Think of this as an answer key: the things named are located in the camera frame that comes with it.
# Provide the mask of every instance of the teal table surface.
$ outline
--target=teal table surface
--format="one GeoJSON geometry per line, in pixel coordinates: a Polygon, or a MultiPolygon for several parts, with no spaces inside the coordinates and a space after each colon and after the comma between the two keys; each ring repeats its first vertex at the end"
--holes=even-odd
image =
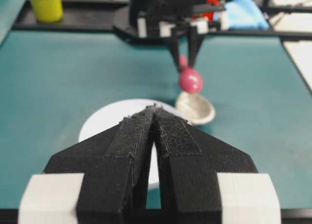
{"type": "MultiPolygon", "coordinates": [[[[216,108],[200,129],[249,153],[282,208],[312,207],[312,98],[279,39],[208,36],[196,69],[216,108]]],[[[0,47],[0,208],[18,207],[30,176],[77,143],[96,110],[130,98],[173,105],[177,78],[162,46],[109,33],[10,32],[0,47]]]]}

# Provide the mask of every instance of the pink ball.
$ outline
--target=pink ball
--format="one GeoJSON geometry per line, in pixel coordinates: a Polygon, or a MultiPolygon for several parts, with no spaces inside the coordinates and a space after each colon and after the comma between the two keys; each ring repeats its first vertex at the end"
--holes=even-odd
{"type": "Polygon", "coordinates": [[[180,73],[179,85],[183,91],[198,93],[203,88],[203,79],[195,70],[187,67],[180,73]]]}

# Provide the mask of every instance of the black frame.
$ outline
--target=black frame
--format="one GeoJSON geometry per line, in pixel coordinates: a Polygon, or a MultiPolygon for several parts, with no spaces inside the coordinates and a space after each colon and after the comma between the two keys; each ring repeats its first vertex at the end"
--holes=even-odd
{"type": "MultiPolygon", "coordinates": [[[[17,224],[18,213],[18,209],[0,209],[0,224],[17,224]]],[[[218,216],[220,215],[211,213],[211,223],[218,221],[216,220],[218,216]]],[[[312,223],[312,208],[281,209],[281,217],[282,224],[310,224],[312,223]]],[[[139,210],[130,223],[159,224],[167,223],[167,221],[161,209],[145,209],[139,210]]]]}

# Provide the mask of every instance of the yellow cup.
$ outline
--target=yellow cup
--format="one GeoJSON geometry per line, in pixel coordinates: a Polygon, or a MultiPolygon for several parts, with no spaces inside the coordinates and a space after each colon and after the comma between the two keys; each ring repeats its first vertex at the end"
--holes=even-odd
{"type": "Polygon", "coordinates": [[[30,0],[36,19],[45,23],[59,21],[63,16],[61,0],[30,0]]]}

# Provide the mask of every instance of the robot gripper holding object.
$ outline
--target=robot gripper holding object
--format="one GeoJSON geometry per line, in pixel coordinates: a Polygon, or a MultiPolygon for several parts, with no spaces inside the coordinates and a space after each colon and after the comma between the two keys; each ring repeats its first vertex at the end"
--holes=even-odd
{"type": "Polygon", "coordinates": [[[51,157],[19,224],[280,224],[278,197],[251,157],[149,106],[51,157]],[[146,209],[156,144],[161,209],[146,209]]]}

